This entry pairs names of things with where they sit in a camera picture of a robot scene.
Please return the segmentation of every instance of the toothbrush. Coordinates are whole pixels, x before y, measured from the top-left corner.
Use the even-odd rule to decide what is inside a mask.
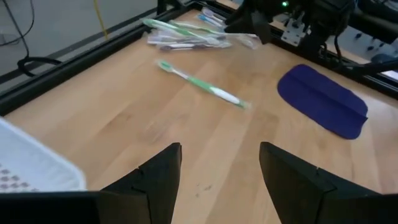
[[[163,31],[167,31],[167,32],[171,32],[171,33],[177,34],[179,36],[181,36],[181,35],[182,36],[193,36],[193,37],[196,37],[198,39],[205,40],[209,44],[214,44],[214,45],[220,44],[219,40],[217,40],[215,38],[203,37],[203,36],[200,36],[198,34],[194,34],[193,32],[187,31],[185,29],[181,29],[179,27],[170,25],[170,24],[165,23],[165,22],[157,21],[155,19],[143,19],[142,22],[145,25],[149,26],[149,27],[156,28],[156,29],[163,30]]]
[[[204,8],[201,10],[201,12],[202,12],[205,16],[209,17],[210,19],[213,19],[214,21],[218,22],[219,24],[224,24],[224,20],[218,18],[218,17],[221,17],[221,16],[215,14],[212,10],[210,10],[210,9],[208,9],[208,8],[206,8],[206,7],[204,7]]]
[[[212,45],[206,44],[167,44],[159,47],[160,50],[169,51],[169,50],[196,50],[196,49],[207,49],[212,48]]]
[[[182,43],[199,44],[199,43],[204,43],[204,41],[198,39],[188,39],[188,38],[179,39],[169,36],[148,36],[147,43],[148,44],[182,44]]]
[[[189,23],[185,23],[185,22],[175,22],[175,21],[170,21],[170,23],[176,27],[181,27],[181,28],[187,28],[187,29],[193,29],[193,30],[199,30],[199,31],[203,31],[203,32],[207,32],[209,34],[214,34],[218,37],[226,37],[226,36],[235,36],[235,37],[241,37],[242,35],[247,35],[249,37],[257,37],[255,34],[235,34],[235,33],[225,33],[225,32],[218,32],[212,29],[207,29],[204,27],[200,27],[200,26],[195,26]]]
[[[207,49],[207,48],[226,48],[230,47],[230,43],[223,43],[220,45],[208,45],[208,44],[199,44],[199,43],[170,43],[170,44],[162,44],[159,49],[163,51],[169,50],[194,50],[194,49]]]
[[[206,22],[207,24],[213,25],[219,29],[224,29],[223,24],[220,24],[219,22],[215,21],[214,19],[211,19],[203,14],[198,14],[197,18],[200,19],[201,21]]]
[[[180,76],[180,77],[184,78],[185,80],[187,80],[188,82],[190,82],[190,83],[202,88],[203,90],[206,90],[207,92],[212,93],[212,94],[214,94],[214,95],[216,95],[216,96],[218,96],[218,97],[220,97],[220,98],[222,98],[222,99],[224,99],[224,100],[226,100],[226,101],[228,101],[230,103],[233,103],[236,106],[239,106],[239,107],[242,107],[242,108],[248,108],[250,106],[248,103],[246,103],[243,100],[240,100],[239,98],[237,98],[237,97],[225,92],[222,89],[219,89],[219,88],[217,88],[217,87],[215,87],[215,86],[213,86],[213,85],[211,85],[211,84],[209,84],[207,82],[204,82],[204,81],[202,81],[200,79],[197,79],[195,77],[192,77],[190,75],[187,75],[187,74],[175,69],[171,64],[167,63],[164,60],[159,60],[157,62],[157,64],[158,64],[158,66],[161,69],[165,70],[166,72],[175,73],[178,76]]]
[[[250,35],[254,35],[255,37],[257,37],[255,34],[229,34],[229,33],[217,32],[217,31],[214,31],[214,30],[211,30],[211,29],[195,26],[195,25],[192,25],[192,24],[189,24],[189,23],[174,22],[174,21],[170,21],[170,23],[175,25],[176,27],[184,27],[184,28],[187,28],[187,29],[200,30],[200,31],[208,32],[208,33],[211,33],[211,34],[214,34],[214,35],[218,35],[220,37],[232,36],[232,37],[235,37],[240,43],[242,43],[246,47],[249,47],[250,49],[254,50],[254,49],[257,48],[255,43],[253,43],[250,40],[248,40],[247,38],[245,38],[245,36],[251,37]]]
[[[178,37],[173,37],[172,36],[172,34],[170,34],[169,32],[167,32],[167,31],[164,31],[164,30],[158,30],[157,31],[157,35],[153,35],[153,36],[167,36],[167,37],[170,37],[170,38],[174,38],[174,39],[178,39],[178,40],[180,40],[181,38],[178,38]],[[209,35],[204,35],[204,37],[212,37],[212,38],[216,38],[217,40],[225,40],[225,37],[224,36],[220,36],[220,35],[214,35],[214,34],[209,34]],[[189,39],[189,40],[194,40],[194,39],[197,39],[197,38],[195,38],[195,37],[193,37],[193,36],[185,36],[183,39]]]

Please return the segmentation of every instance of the cable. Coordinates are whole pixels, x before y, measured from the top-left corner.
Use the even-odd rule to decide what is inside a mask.
[[[32,27],[33,27],[33,25],[35,23],[35,8],[34,8],[34,5],[33,5],[33,0],[30,0],[30,10],[32,11],[32,22],[30,23],[29,29],[25,32],[24,35],[22,35],[23,37],[25,37],[32,30]],[[16,42],[18,42],[20,40],[21,40],[21,37],[18,37],[16,39],[12,40],[12,41],[0,44],[0,47],[6,46],[6,45],[9,45],[9,44],[14,44],[14,43],[16,43]]]
[[[62,62],[59,61],[59,60],[56,60],[56,59],[45,58],[45,57],[30,57],[30,56],[29,56],[29,48],[28,48],[28,46],[27,46],[25,37],[24,37],[24,35],[22,34],[21,29],[19,28],[17,21],[15,20],[14,15],[12,14],[12,12],[11,12],[11,10],[10,10],[10,7],[9,7],[7,1],[6,1],[6,0],[2,0],[2,1],[3,1],[4,5],[5,5],[5,7],[6,7],[6,9],[7,9],[7,12],[8,12],[8,14],[10,15],[10,18],[11,18],[11,20],[12,20],[12,23],[14,23],[14,26],[15,26],[15,28],[16,28],[17,31],[18,31],[19,37],[22,39],[22,42],[24,43],[24,46],[25,46],[25,49],[26,49],[26,56],[25,56],[23,59],[21,59],[21,60],[19,60],[19,61],[17,62],[18,69],[19,69],[20,71],[22,71],[23,73],[25,73],[27,76],[29,76],[29,77],[34,77],[35,74],[31,73],[31,72],[26,68],[26,66],[25,66],[26,63],[29,63],[29,62],[41,62],[41,63],[49,63],[49,64],[52,64],[52,65],[59,65],[59,64],[61,64]]]
[[[6,9],[7,9],[8,14],[10,15],[10,18],[11,18],[11,20],[12,20],[12,23],[14,24],[15,28],[16,28],[17,31],[18,31],[19,37],[22,39],[22,42],[24,43],[24,46],[25,46],[25,49],[26,49],[26,56],[25,56],[25,58],[27,58],[27,57],[29,57],[29,48],[28,48],[28,46],[27,46],[27,44],[26,44],[25,37],[24,37],[24,35],[22,34],[21,29],[19,28],[18,23],[17,23],[17,21],[16,21],[15,18],[14,18],[14,15],[12,15],[12,12],[11,12],[11,10],[10,10],[10,7],[8,6],[7,1],[6,1],[6,0],[2,0],[2,1],[3,1],[4,5],[5,5]]]
[[[338,45],[338,36],[340,36],[340,34],[335,35],[335,48],[336,48],[336,52],[337,52],[337,57],[338,57],[338,68],[340,68],[341,66],[343,66],[343,56],[341,55],[341,50],[340,47]]]
[[[104,33],[105,39],[106,39],[106,40],[109,40],[108,32],[107,32],[106,29],[105,29],[104,21],[102,20],[101,13],[100,13],[100,9],[99,9],[99,7],[98,7],[98,1],[97,1],[97,0],[94,0],[94,8],[95,8],[95,12],[97,13],[97,17],[98,17],[98,20],[99,20],[99,24],[101,25],[101,29],[102,29],[102,32]]]

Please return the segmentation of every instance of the yellow cable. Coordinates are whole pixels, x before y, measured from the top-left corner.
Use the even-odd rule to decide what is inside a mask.
[[[102,32],[104,33],[105,39],[108,40],[109,39],[108,32],[106,31],[104,22],[102,21],[102,17],[101,17],[100,9],[98,7],[97,0],[94,0],[94,8],[95,8],[95,12],[97,13],[99,24],[101,24],[101,29],[102,29]]]

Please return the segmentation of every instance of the metal frame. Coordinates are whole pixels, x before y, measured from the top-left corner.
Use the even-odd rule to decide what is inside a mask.
[[[176,19],[177,17],[193,9],[201,10],[204,6],[210,8],[223,17],[228,17],[235,11],[235,9],[211,0],[191,0],[185,4],[182,4],[178,0],[158,0],[158,4],[158,15],[155,16],[154,19],[158,19],[160,21]],[[174,8],[166,10],[166,6],[168,4],[173,5]],[[41,94],[55,88],[57,85],[67,81],[75,75],[78,75],[82,71],[100,62],[123,47],[136,40],[139,40],[143,33],[147,31],[150,31],[149,27],[146,27],[143,24],[138,25],[137,27],[118,35],[117,37],[113,37],[112,39],[99,44],[93,49],[83,52],[82,54],[77,55],[76,57],[63,62],[62,64],[57,65],[56,67],[53,67],[52,69],[37,75],[26,82],[20,83],[8,91],[5,91],[4,93],[0,94],[0,115],[4,116],[5,114],[10,113],[11,111],[28,103]],[[358,83],[380,91],[383,94],[398,99],[397,80],[381,73],[363,74],[363,72],[359,72],[360,70],[339,67],[336,63],[336,54],[331,52],[324,52],[322,54],[323,56],[310,54],[300,47],[294,47],[283,42],[280,39],[282,33],[282,30],[272,27],[272,43],[274,45],[299,55],[309,61],[315,62],[330,70],[333,70]],[[350,61],[346,58],[344,58],[343,61],[345,63],[357,64],[356,62]]]
[[[125,21],[122,21],[119,24],[116,24],[112,27],[107,28],[106,31],[108,32],[108,34],[112,34],[113,32],[116,32],[117,30],[122,29],[123,27],[126,27],[126,26],[132,24],[133,22],[136,22],[140,18],[150,16],[151,14],[155,14],[156,12],[157,12],[157,8],[149,9],[139,15],[136,15],[132,18],[126,19]],[[76,42],[72,45],[69,45],[63,49],[60,49],[54,53],[46,55],[45,58],[58,59],[60,57],[63,57],[66,54],[69,54],[70,52],[78,50],[81,47],[84,47],[100,38],[103,38],[103,37],[104,37],[104,33],[102,31],[99,31],[98,33],[93,34],[87,38],[84,38],[81,41],[78,41],[78,42]],[[39,68],[42,65],[43,64],[40,62],[32,62],[32,63],[27,64],[25,67],[29,71],[32,71],[36,68]],[[0,84],[6,83],[14,78],[21,76],[21,75],[25,75],[25,74],[18,68],[13,71],[10,71],[8,73],[5,73],[3,75],[0,75]]]

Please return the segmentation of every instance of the black cable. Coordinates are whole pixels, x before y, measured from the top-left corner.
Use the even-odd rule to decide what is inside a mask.
[[[34,5],[33,5],[33,0],[30,0],[30,10],[32,12],[32,22],[30,23],[29,29],[25,32],[24,35],[22,35],[23,37],[25,37],[32,30],[33,25],[35,23],[35,8],[34,8]],[[12,41],[0,44],[0,47],[6,46],[6,45],[10,45],[10,44],[14,44],[14,43],[16,43],[16,42],[18,42],[20,40],[21,40],[21,37],[18,37],[16,39],[12,40]]]
[[[341,55],[341,50],[340,47],[338,45],[338,36],[340,36],[340,34],[335,35],[335,49],[336,49],[336,53],[337,53],[337,57],[338,57],[338,67],[343,66],[343,56]]]
[[[25,56],[25,58],[27,58],[27,57],[29,57],[29,48],[28,48],[28,46],[27,46],[27,44],[26,44],[25,37],[24,37],[24,35],[22,34],[21,29],[19,28],[17,21],[15,20],[14,15],[12,14],[12,12],[11,12],[11,10],[10,10],[10,7],[8,6],[7,1],[6,1],[6,0],[2,0],[2,1],[3,1],[4,5],[5,5],[6,9],[7,9],[8,14],[10,15],[10,18],[11,18],[11,20],[12,20],[12,23],[14,23],[14,26],[15,26],[15,28],[16,28],[17,31],[18,31],[19,37],[22,39],[22,42],[24,43],[24,46],[25,46],[25,49],[26,49],[26,56]]]
[[[28,46],[27,46],[27,44],[26,44],[25,37],[24,37],[24,35],[22,34],[21,29],[19,28],[17,21],[15,20],[14,15],[12,14],[12,12],[11,12],[11,10],[10,10],[10,7],[8,6],[7,1],[6,1],[6,0],[2,0],[2,1],[3,1],[4,5],[6,6],[7,12],[8,12],[8,14],[10,15],[10,18],[11,18],[12,22],[14,23],[15,28],[16,28],[17,31],[18,31],[19,37],[22,39],[22,42],[24,43],[24,46],[25,46],[25,49],[26,49],[26,56],[25,56],[23,59],[21,59],[21,60],[19,60],[19,61],[17,62],[18,69],[19,69],[20,71],[22,71],[23,73],[25,73],[27,76],[29,76],[29,77],[34,77],[35,74],[33,74],[32,72],[30,72],[30,71],[26,68],[25,64],[30,63],[30,62],[49,63],[49,64],[52,64],[52,65],[59,65],[59,64],[61,64],[62,62],[59,61],[59,60],[56,60],[56,59],[45,58],[45,57],[30,57],[30,56],[29,56],[29,48],[28,48]]]

